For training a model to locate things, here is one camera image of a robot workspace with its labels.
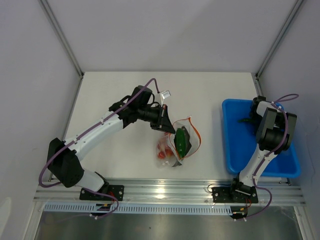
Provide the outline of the red cherry tomato bunch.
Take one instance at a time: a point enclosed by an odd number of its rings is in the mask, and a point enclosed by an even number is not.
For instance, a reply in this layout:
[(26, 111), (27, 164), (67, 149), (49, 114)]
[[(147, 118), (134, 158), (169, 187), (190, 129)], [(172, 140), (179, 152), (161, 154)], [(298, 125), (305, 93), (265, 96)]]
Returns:
[(168, 145), (169, 135), (162, 136), (157, 142), (157, 158), (159, 160), (169, 159), (174, 156), (174, 152)]

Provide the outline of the green chili pepper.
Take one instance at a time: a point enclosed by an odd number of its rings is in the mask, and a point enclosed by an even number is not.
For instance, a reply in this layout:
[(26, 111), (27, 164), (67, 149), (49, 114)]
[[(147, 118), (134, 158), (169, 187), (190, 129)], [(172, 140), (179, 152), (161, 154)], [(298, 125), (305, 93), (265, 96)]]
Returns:
[(254, 121), (251, 118), (242, 118), (237, 121), (238, 123), (253, 123)]

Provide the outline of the clear orange zip top bag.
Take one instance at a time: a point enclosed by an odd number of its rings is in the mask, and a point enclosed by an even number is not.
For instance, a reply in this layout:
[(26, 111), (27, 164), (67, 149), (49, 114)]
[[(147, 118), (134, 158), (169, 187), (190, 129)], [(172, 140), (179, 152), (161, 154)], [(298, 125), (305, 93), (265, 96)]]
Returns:
[(175, 133), (164, 133), (156, 144), (155, 163), (159, 168), (175, 168), (194, 155), (202, 144), (202, 138), (189, 116), (173, 123)]

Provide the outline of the grey toy fish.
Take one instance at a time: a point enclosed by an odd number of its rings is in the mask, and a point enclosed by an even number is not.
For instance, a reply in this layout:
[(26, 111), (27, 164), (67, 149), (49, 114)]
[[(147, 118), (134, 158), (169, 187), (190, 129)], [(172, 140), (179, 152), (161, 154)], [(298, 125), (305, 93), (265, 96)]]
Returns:
[[(185, 127), (185, 138), (186, 138), (186, 151), (185, 151), (185, 157), (187, 156), (187, 154), (189, 153), (189, 151), (190, 151), (190, 149), (191, 149), (191, 147), (192, 147), (192, 144), (191, 144), (191, 142), (190, 142), (190, 134), (189, 134), (189, 132), (188, 132), (188, 130), (187, 130), (187, 128)], [(178, 167), (178, 166), (181, 166), (182, 165), (182, 163), (181, 163), (181, 161), (185, 158), (182, 158), (182, 159), (180, 159), (179, 158), (179, 155), (177, 155), (178, 156), (178, 160), (175, 162), (175, 164), (173, 165), (173, 167)]]

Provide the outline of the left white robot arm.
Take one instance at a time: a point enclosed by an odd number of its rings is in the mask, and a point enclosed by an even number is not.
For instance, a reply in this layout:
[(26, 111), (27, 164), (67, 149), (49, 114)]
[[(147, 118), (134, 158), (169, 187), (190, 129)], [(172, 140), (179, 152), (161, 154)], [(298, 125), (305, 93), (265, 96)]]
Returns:
[(170, 95), (168, 90), (153, 94), (145, 86), (135, 87), (131, 95), (110, 106), (89, 129), (69, 139), (53, 139), (49, 144), (46, 168), (66, 188), (78, 186), (90, 191), (97, 200), (105, 199), (109, 183), (101, 174), (84, 169), (81, 161), (106, 137), (138, 120), (149, 123), (153, 130), (174, 134), (176, 131), (164, 104)]

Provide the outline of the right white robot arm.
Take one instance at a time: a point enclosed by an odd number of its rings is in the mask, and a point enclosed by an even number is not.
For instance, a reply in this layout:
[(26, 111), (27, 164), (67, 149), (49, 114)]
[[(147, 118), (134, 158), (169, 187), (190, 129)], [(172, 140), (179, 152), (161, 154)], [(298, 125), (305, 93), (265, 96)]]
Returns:
[(246, 167), (232, 180), (228, 189), (232, 201), (258, 202), (254, 195), (260, 176), (275, 157), (288, 150), (295, 132), (297, 115), (285, 111), (280, 103), (298, 97), (297, 93), (291, 93), (275, 101), (267, 101), (259, 95), (252, 100), (249, 117), (257, 125), (256, 148)]

